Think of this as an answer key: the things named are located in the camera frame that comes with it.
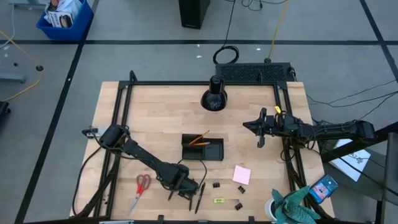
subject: yellow cable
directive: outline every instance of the yellow cable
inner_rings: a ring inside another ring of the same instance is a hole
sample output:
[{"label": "yellow cable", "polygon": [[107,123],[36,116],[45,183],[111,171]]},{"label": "yellow cable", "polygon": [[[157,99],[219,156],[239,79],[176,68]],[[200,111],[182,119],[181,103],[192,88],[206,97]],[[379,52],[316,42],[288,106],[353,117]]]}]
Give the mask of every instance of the yellow cable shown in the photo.
[{"label": "yellow cable", "polygon": [[274,38],[272,39],[271,49],[270,49],[270,51],[269,51],[268,58],[271,58],[271,54],[272,54],[272,51],[273,51],[273,49],[274,49],[274,43],[275,43],[276,35],[277,35],[277,33],[278,33],[279,25],[280,25],[280,22],[282,22],[282,18],[283,18],[284,15],[285,15],[285,11],[286,11],[288,5],[289,5],[289,0],[287,0],[287,1],[285,2],[284,9],[282,10],[282,13],[280,14],[278,24],[276,25],[276,29],[275,29],[275,33],[274,33]]},{"label": "yellow cable", "polygon": [[[14,44],[21,52],[23,52],[31,61],[33,61],[36,65],[40,65],[39,63],[37,63],[37,60],[32,57],[31,55],[29,55],[24,49],[22,49],[22,47],[18,46],[10,37],[8,37],[3,31],[0,30],[0,34],[2,34],[3,36],[5,36],[5,38],[7,38],[12,44]],[[14,96],[7,98],[5,100],[3,100],[3,102],[8,102],[11,101],[15,98],[17,98],[18,96],[20,96],[21,94],[25,93],[26,91],[30,90],[31,88],[37,86],[37,84],[39,84],[39,82],[42,79],[42,74],[39,74],[39,78],[37,79],[37,81],[33,84],[28,86],[26,89],[18,92],[17,94],[15,94]]]}]

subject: pink sticky note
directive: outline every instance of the pink sticky note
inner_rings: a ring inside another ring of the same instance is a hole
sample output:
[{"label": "pink sticky note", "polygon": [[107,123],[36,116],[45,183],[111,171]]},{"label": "pink sticky note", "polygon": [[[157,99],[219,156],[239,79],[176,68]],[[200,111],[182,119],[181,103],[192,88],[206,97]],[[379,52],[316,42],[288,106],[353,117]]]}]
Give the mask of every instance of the pink sticky note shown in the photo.
[{"label": "pink sticky note", "polygon": [[233,181],[240,184],[249,185],[251,169],[243,168],[241,166],[235,165]]}]

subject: black pen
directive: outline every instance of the black pen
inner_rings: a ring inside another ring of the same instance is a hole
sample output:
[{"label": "black pen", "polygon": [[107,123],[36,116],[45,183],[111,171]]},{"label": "black pen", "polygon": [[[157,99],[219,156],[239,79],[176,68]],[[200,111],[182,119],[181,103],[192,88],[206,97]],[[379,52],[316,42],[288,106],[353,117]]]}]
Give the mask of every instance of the black pen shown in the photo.
[{"label": "black pen", "polygon": [[206,185],[206,183],[203,183],[203,185],[201,186],[197,208],[195,209],[195,214],[198,212],[201,196],[203,195],[203,191],[205,189],[205,185]]}]

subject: black lamp shade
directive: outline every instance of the black lamp shade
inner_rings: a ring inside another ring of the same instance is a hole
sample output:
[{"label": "black lamp shade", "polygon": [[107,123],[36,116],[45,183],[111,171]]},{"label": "black lamp shade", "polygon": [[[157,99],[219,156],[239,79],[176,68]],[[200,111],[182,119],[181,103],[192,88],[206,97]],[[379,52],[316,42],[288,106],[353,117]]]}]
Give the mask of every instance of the black lamp shade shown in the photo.
[{"label": "black lamp shade", "polygon": [[224,87],[224,80],[214,75],[210,79],[209,90],[207,90],[201,98],[201,106],[209,111],[220,111],[224,109],[228,99]]}]

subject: black pen holder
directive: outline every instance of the black pen holder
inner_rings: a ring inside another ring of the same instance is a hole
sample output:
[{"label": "black pen holder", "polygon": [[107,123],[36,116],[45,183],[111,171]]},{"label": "black pen holder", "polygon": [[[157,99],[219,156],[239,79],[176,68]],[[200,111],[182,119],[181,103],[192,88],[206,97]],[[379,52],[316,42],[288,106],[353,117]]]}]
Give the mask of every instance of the black pen holder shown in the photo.
[{"label": "black pen holder", "polygon": [[[224,139],[201,138],[193,144],[189,144],[200,134],[182,134],[182,159],[222,161],[224,159]],[[207,145],[195,146],[195,144],[210,142]]]}]

